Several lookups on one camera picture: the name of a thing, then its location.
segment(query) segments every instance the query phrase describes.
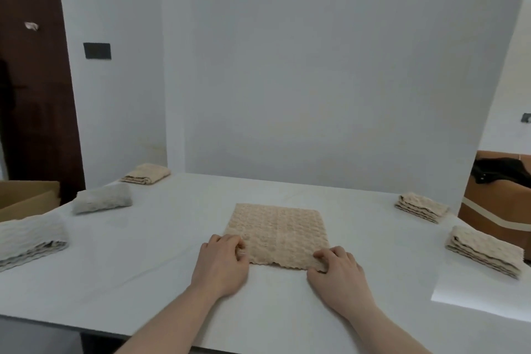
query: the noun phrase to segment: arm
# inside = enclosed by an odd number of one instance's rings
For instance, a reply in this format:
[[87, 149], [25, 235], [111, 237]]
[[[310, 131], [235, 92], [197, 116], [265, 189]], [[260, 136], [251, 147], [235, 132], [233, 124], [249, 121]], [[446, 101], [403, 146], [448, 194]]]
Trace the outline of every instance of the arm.
[[430, 354], [376, 306], [363, 268], [341, 246], [322, 249], [315, 257], [328, 262], [328, 273], [308, 270], [308, 281], [322, 300], [345, 317], [374, 354]]
[[145, 324], [117, 354], [188, 354], [193, 340], [216, 301], [240, 289], [249, 272], [240, 237], [213, 235], [201, 245], [189, 287]]

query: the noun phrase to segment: towel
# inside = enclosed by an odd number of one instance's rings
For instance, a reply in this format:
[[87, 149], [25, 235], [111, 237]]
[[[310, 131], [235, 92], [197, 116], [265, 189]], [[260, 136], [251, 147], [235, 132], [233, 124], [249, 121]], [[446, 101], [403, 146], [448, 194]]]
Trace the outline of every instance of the towel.
[[400, 195], [395, 207], [436, 224], [449, 209], [447, 205], [412, 192]]
[[0, 223], [0, 272], [65, 249], [68, 234], [50, 212]]
[[446, 249], [516, 279], [526, 266], [522, 248], [462, 225], [452, 228]]
[[80, 214], [98, 210], [127, 207], [133, 204], [129, 185], [118, 183], [102, 188], [82, 190], [72, 201], [72, 213]]
[[325, 264], [313, 256], [316, 250], [329, 247], [316, 210], [238, 203], [225, 234], [242, 237], [251, 263], [326, 271]]
[[171, 174], [165, 166], [155, 164], [141, 164], [124, 176], [120, 181], [151, 185]]

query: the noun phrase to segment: hand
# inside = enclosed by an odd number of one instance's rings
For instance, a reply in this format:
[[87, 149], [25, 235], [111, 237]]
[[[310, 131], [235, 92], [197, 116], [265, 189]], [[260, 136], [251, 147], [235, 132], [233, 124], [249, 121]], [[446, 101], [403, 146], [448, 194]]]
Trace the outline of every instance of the hand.
[[321, 274], [311, 268], [307, 272], [308, 281], [330, 308], [350, 322], [377, 309], [363, 268], [350, 252], [336, 246], [318, 250], [313, 256], [328, 262], [328, 272]]
[[238, 291], [247, 279], [249, 257], [236, 257], [236, 247], [245, 248], [238, 235], [213, 235], [201, 245], [190, 287], [207, 290], [215, 300]]

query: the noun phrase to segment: brown box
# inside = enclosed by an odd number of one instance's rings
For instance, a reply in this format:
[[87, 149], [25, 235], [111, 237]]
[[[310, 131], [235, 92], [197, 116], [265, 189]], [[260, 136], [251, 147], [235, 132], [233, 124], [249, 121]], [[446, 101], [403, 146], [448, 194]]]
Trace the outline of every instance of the brown box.
[[0, 222], [44, 214], [60, 202], [59, 182], [0, 181]]

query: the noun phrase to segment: dark wooden door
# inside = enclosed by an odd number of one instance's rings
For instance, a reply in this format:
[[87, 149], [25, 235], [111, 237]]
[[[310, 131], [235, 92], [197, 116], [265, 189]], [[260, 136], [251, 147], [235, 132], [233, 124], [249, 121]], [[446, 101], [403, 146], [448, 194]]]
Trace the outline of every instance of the dark wooden door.
[[63, 202], [75, 197], [85, 181], [61, 0], [0, 0], [0, 98], [10, 179], [57, 180]]

